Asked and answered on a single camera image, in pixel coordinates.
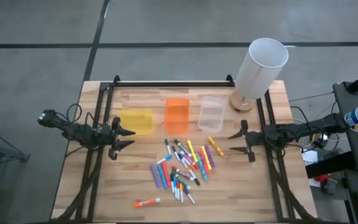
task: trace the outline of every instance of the clear plastic container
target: clear plastic container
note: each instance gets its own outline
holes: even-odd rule
[[[122,128],[136,132],[136,134],[150,134],[152,132],[152,110],[120,110]]]
[[[222,130],[227,99],[204,96],[198,116],[198,127],[203,131],[216,133]]]
[[[189,99],[167,99],[164,128],[168,133],[183,134],[189,130],[189,105]]]

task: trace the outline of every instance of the wooden lamp base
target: wooden lamp base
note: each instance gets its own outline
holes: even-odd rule
[[[238,112],[250,111],[255,106],[255,100],[243,97],[237,90],[230,95],[230,106]]]

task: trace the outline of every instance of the yellow marker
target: yellow marker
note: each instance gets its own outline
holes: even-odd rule
[[[191,152],[191,156],[193,156],[193,162],[198,162],[197,156],[196,156],[196,154],[194,153],[193,146],[191,145],[191,141],[190,141],[189,139],[187,139],[187,145],[189,145],[190,152]]]
[[[208,155],[206,154],[205,147],[202,146],[202,147],[201,147],[201,150],[203,151],[206,165],[208,166],[208,169],[211,170],[212,167],[211,167],[211,164],[209,163],[209,159],[208,159]]]
[[[211,136],[208,136],[208,140],[209,142],[212,144],[212,146],[216,149],[216,151],[218,152],[218,154],[220,156],[223,156],[223,152],[222,150],[219,148],[219,146],[214,142],[214,139],[211,138]]]

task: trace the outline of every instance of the purple marker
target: purple marker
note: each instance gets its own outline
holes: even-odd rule
[[[177,150],[175,149],[175,147],[173,147],[173,146],[171,146],[171,147],[172,147],[172,151],[173,151],[174,155],[177,157],[178,161],[180,161]]]
[[[205,151],[206,151],[206,154],[207,154],[207,156],[208,156],[209,163],[211,164],[211,167],[212,167],[212,168],[215,168],[215,163],[214,163],[214,160],[212,159],[212,154],[211,154],[211,152],[209,151],[207,145],[205,145]]]
[[[152,170],[155,184],[157,184],[157,188],[160,188],[161,187],[160,179],[157,176],[157,171],[155,171],[153,164],[150,164],[150,169]]]

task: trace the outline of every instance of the blue marker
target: blue marker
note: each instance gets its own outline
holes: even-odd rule
[[[157,164],[160,164],[160,163],[162,163],[163,161],[167,161],[167,160],[169,160],[169,159],[171,159],[171,158],[172,158],[172,155],[167,155],[167,156],[165,156],[165,158],[163,158],[162,160],[158,161]]]
[[[201,174],[203,175],[203,179],[204,180],[208,179],[208,177],[205,173],[204,165],[203,165],[203,162],[201,161],[200,155],[197,155],[197,160],[198,160],[198,165],[200,167]]]
[[[160,177],[162,180],[162,185],[164,186],[164,189],[168,189],[167,182],[165,181],[164,173],[162,172],[162,168],[160,164],[157,164],[158,172],[160,173]]]

